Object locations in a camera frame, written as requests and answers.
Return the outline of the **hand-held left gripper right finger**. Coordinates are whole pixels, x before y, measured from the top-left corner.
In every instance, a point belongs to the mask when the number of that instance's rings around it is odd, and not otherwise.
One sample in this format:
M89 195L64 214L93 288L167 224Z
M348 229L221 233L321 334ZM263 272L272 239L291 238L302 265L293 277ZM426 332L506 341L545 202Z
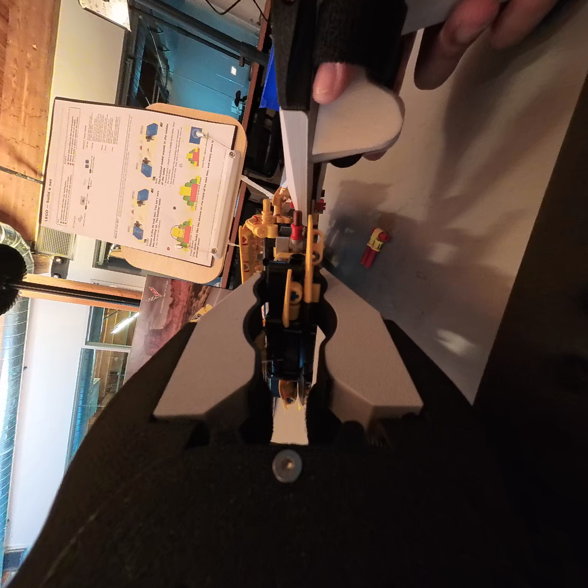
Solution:
M348 422L372 435L381 421L419 414L422 398L381 314L325 269L320 285L309 444L332 443Z

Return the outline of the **black pole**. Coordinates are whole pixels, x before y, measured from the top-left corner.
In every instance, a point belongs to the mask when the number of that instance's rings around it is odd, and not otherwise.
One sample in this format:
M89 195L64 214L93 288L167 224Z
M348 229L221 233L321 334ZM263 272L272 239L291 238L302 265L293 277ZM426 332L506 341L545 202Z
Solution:
M238 40L228 33L209 27L206 31L199 32L206 40L210 41L225 55L242 60L246 63L257 63L261 66L267 66L269 63L269 54L257 49L251 43Z

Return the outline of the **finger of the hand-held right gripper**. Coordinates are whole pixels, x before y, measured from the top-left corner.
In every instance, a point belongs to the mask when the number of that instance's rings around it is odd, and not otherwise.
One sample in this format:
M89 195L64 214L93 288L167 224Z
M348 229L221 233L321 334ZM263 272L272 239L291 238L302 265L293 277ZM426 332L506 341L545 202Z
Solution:
M312 149L319 109L280 109L286 187L295 210L303 217L314 213L322 196L327 164L313 161Z

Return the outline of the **person's right hand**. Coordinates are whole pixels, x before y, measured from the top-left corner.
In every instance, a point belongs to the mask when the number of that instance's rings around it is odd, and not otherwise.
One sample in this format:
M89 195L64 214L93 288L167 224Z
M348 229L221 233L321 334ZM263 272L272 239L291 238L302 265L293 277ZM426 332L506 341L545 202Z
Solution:
M561 1L460 1L445 22L423 29L414 69L417 89L443 85L467 49L487 30L495 49L525 39ZM338 61L321 63L313 81L313 100L320 105L338 99L359 67Z

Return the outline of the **yellow brick toy car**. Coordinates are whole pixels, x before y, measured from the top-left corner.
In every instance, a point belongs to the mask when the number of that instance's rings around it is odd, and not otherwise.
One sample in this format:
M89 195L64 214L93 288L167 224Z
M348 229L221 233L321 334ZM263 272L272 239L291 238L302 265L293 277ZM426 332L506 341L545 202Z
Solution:
M286 187L239 226L242 283L262 275L262 373L275 403L301 409L313 385L323 234Z

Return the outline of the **silver ventilation duct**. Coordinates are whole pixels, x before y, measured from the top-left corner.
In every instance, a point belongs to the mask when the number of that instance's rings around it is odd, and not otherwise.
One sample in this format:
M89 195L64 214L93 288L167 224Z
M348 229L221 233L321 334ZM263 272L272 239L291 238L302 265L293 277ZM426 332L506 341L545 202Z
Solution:
M4 555L8 525L13 455L16 444L17 420L30 299L18 296L6 313L1 315L1 555Z

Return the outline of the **hanging paper sign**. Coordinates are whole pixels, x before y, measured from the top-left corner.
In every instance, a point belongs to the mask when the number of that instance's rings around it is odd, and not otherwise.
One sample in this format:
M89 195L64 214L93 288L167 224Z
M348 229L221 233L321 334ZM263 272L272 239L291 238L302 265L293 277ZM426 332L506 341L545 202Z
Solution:
M78 1L78 4L85 11L131 31L129 1Z

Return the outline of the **printed instruction sheet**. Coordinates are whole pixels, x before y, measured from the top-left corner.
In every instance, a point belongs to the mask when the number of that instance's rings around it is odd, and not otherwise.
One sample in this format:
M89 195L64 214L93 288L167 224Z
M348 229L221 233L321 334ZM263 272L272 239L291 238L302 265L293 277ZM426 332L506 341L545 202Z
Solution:
M210 268L229 240L241 124L54 99L40 227Z

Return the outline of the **toy car set box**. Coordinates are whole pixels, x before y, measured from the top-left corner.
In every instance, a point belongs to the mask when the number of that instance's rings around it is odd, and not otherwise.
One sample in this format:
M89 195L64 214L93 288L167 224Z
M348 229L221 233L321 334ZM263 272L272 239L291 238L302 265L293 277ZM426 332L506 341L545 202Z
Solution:
M231 293L201 285L149 275L145 281L139 316L126 363L126 383L182 327L199 319Z

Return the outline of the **white vent grille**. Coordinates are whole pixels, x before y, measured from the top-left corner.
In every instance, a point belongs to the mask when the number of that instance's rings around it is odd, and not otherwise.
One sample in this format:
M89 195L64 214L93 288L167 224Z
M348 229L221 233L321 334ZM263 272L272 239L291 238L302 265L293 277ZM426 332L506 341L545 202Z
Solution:
M40 226L35 241L35 251L52 257L75 258L77 235Z

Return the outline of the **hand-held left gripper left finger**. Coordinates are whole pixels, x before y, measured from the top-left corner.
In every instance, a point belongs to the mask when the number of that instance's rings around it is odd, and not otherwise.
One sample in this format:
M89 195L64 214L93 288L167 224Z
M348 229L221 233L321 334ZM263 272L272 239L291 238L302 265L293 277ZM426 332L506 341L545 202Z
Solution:
M232 291L204 315L153 412L158 420L194 420L210 432L237 432L269 443L273 401L255 340L262 332L262 275Z

